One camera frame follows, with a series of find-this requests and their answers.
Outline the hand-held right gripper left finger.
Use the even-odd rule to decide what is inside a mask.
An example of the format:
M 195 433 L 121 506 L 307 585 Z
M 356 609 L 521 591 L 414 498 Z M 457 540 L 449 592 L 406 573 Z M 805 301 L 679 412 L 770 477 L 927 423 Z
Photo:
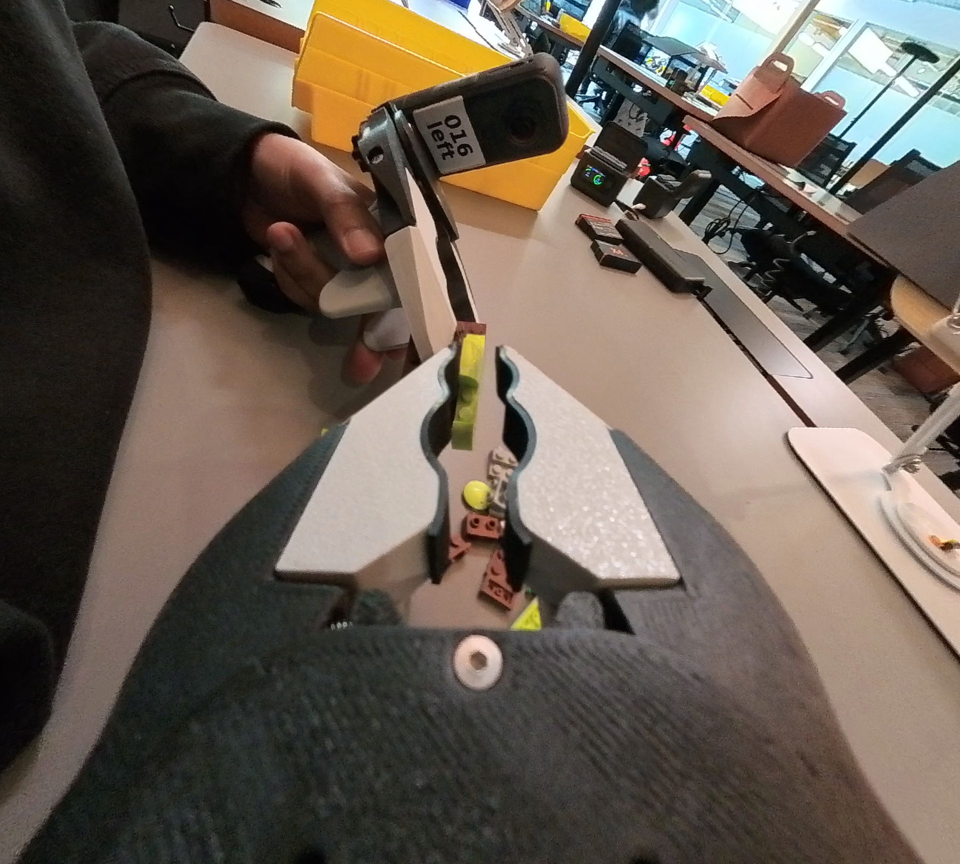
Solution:
M 450 442 L 459 349 L 401 378 L 339 429 L 274 566 L 283 580 L 408 598 L 450 565 Z

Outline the person's left hand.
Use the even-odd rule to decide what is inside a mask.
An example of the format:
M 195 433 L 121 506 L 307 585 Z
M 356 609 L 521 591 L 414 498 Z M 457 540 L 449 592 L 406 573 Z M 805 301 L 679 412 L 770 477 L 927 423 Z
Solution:
M 251 147 L 244 226 L 269 256 L 280 293 L 307 313 L 318 312 L 336 273 L 312 234 L 326 232 L 350 264 L 368 267 L 384 258 L 373 202 L 366 186 L 298 138 L 268 133 Z

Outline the black charging case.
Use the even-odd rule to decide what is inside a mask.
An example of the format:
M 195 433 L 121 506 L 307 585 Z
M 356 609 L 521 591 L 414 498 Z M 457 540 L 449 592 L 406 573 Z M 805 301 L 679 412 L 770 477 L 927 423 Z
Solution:
M 606 209 L 631 178 L 636 178 L 648 145 L 642 136 L 617 124 L 605 124 L 585 146 L 569 179 L 572 188 Z

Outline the pile of toy bricks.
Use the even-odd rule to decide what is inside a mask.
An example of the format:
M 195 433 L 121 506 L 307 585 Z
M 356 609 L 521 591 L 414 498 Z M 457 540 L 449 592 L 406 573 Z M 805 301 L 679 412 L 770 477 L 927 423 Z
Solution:
M 473 552 L 483 560 L 476 590 L 482 607 L 508 621 L 511 630 L 538 632 L 545 618 L 539 598 L 529 587 L 516 588 L 509 580 L 506 547 L 507 489 L 517 457 L 499 444 L 486 457 L 486 473 L 462 487 L 464 515 L 451 531 L 448 558 L 457 567 Z

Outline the black monitor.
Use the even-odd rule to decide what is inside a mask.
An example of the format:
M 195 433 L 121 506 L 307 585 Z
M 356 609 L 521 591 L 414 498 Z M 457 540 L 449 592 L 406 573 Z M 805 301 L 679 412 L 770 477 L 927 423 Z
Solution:
M 959 295 L 959 163 L 860 216 L 849 234 L 952 308 Z

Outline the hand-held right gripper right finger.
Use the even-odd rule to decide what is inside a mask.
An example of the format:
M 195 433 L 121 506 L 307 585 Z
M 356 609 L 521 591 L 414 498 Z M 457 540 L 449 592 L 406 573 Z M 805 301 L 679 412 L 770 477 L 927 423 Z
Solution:
M 502 444 L 515 458 L 502 538 L 508 580 L 559 603 L 681 580 L 620 449 L 623 435 L 517 350 L 496 350 Z

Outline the lime and brown brick assembly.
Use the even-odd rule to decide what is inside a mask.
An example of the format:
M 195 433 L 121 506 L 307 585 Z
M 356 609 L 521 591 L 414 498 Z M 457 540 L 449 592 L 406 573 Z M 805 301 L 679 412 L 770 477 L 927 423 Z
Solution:
M 454 340 L 459 345 L 458 385 L 450 439 L 453 450 L 470 451 L 474 447 L 486 330 L 484 323 L 460 321 L 457 324 Z

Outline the black floor lamp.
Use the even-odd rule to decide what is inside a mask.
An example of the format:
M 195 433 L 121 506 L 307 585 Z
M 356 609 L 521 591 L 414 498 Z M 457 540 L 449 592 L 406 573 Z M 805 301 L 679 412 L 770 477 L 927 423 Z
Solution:
M 847 138 L 847 135 L 852 132 L 853 128 L 858 125 L 861 119 L 870 112 L 874 105 L 882 99 L 882 96 L 888 90 L 891 90 L 896 81 L 901 79 L 909 67 L 915 62 L 920 61 L 925 65 L 934 65 L 940 60 L 940 56 L 931 48 L 916 41 L 904 41 L 899 46 L 898 50 L 901 52 L 902 60 L 897 71 L 894 72 L 894 74 L 886 81 L 886 83 L 872 97 L 872 99 L 869 100 L 869 102 L 859 111 L 859 113 L 847 123 L 846 127 L 839 132 L 839 138 Z

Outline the yellow plastic bin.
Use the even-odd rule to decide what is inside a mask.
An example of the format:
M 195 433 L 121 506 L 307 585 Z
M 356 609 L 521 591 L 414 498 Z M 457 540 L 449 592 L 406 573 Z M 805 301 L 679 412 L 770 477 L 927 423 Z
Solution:
M 390 0 L 314 0 L 294 65 L 292 104 L 310 115 L 313 141 L 353 150 L 359 125 L 375 107 L 479 70 L 508 56 Z M 568 102 L 569 134 L 556 152 L 468 171 L 451 186 L 539 210 L 598 126 Z

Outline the person's left forearm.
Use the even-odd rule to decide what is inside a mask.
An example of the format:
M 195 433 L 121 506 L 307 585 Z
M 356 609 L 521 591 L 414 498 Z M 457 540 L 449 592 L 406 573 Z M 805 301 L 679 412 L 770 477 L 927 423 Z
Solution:
M 253 154 L 286 125 L 218 101 L 183 64 L 111 22 L 75 23 L 82 62 L 150 246 L 225 270 L 256 249 L 243 221 Z

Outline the flat black power bank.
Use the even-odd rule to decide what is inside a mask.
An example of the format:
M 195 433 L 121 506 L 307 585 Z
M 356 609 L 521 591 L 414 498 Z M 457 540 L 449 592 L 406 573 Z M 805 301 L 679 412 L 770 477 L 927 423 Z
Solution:
M 704 276 L 644 220 L 615 223 L 626 249 L 668 291 L 703 299 L 712 290 Z

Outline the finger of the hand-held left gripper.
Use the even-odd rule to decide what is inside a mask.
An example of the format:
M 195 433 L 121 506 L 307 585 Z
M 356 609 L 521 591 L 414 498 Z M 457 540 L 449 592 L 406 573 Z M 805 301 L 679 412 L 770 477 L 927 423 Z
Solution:
M 426 200 L 412 189 L 414 223 L 385 237 L 390 272 L 421 362 L 447 349 L 457 320 L 437 244 L 437 228 Z
M 436 243 L 454 318 L 458 323 L 479 323 L 474 295 L 456 241 L 448 234 L 438 234 Z

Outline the wooden desk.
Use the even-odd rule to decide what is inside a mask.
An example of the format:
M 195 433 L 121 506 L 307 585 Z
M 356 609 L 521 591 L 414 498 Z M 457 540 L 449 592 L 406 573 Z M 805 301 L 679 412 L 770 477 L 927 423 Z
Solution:
M 720 133 L 712 123 L 689 115 L 683 125 L 698 136 L 698 142 L 722 154 L 733 166 L 738 166 L 759 178 L 764 185 L 772 187 L 775 193 L 786 199 L 790 206 L 812 216 L 834 233 L 846 234 L 860 217 L 860 211 L 844 203 L 821 186 L 800 187 L 801 175 L 795 174 L 791 177 L 792 170 L 767 161 L 741 147 Z

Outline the white lamp base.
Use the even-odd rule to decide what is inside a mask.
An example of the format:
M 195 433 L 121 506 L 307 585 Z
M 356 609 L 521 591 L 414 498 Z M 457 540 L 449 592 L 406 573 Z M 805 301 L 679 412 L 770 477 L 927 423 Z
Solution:
M 789 448 L 959 655 L 958 515 L 918 474 L 888 473 L 891 451 L 854 428 L 794 427 Z

